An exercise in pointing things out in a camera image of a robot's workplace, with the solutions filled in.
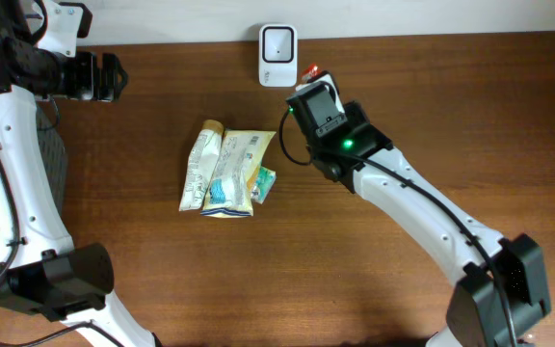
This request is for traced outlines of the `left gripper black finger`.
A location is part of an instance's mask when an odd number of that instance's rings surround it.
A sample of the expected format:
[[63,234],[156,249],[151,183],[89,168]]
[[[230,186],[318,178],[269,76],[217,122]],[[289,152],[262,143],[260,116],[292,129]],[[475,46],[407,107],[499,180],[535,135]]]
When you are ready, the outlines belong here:
[[128,74],[122,67],[117,55],[104,53],[102,55],[102,74],[108,80],[127,80]]
[[104,102],[115,102],[120,98],[123,89],[127,85],[127,78],[124,76],[114,76],[113,78],[103,79],[99,87],[98,100]]

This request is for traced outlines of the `red coffee stick sachet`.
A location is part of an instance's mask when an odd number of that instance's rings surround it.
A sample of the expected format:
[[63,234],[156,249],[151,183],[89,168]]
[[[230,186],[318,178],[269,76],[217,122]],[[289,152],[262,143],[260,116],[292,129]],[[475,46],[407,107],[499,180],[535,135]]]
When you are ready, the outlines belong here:
[[319,68],[316,64],[311,64],[302,74],[301,81],[308,83],[319,73]]

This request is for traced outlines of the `yellow snack packet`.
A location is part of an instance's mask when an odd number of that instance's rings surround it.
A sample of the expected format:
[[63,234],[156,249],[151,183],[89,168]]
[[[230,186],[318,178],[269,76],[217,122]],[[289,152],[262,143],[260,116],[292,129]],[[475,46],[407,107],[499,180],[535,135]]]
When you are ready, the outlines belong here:
[[200,214],[213,218],[253,215],[251,188],[275,131],[225,131],[216,168]]

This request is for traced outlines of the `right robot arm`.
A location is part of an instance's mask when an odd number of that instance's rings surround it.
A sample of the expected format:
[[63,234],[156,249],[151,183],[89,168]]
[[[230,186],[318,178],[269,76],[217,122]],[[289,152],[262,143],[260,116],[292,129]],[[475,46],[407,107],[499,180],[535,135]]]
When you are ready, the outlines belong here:
[[510,240],[451,202],[358,103],[341,102],[330,79],[300,85],[286,102],[311,165],[381,209],[452,285],[446,326],[426,345],[524,345],[524,335],[551,311],[541,246],[526,234]]

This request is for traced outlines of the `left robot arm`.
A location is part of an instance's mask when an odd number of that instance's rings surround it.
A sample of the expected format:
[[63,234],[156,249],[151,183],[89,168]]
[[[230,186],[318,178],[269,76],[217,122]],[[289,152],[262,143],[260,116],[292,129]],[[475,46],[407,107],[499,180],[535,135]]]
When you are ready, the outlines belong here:
[[155,346],[118,298],[106,249],[76,248],[66,230],[66,153],[39,107],[119,98],[127,83],[119,58],[76,48],[92,21],[80,2],[37,1],[28,14],[0,1],[0,307],[59,322],[94,346]]

